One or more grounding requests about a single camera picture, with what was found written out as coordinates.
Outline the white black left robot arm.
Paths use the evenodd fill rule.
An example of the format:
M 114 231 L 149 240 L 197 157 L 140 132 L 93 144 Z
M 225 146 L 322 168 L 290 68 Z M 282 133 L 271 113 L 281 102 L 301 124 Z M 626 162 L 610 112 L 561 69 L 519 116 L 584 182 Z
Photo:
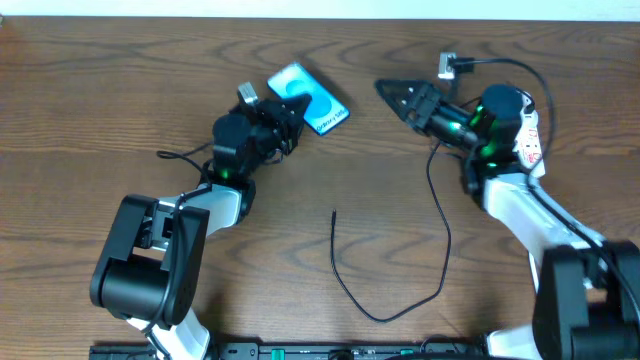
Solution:
M 172 197 L 130 194 L 116 212 L 89 287 L 91 302 L 140 331 L 157 359 L 204 359 L 211 333 L 195 314 L 206 239 L 241 222 L 252 173 L 297 147 L 308 94 L 263 99 L 240 94 L 212 126 L 211 158 L 194 167 L 197 186 Z

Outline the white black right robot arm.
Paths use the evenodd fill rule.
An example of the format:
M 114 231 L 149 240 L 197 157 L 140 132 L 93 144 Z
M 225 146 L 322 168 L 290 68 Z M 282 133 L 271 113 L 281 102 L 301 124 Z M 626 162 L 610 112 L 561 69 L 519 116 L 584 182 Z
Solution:
M 489 333 L 486 356 L 638 358 L 639 250 L 581 224 L 542 189 L 538 116 L 528 94 L 491 85 L 468 112 L 427 81 L 381 79 L 374 86 L 416 133 L 463 152 L 466 193 L 533 258 L 532 320 Z

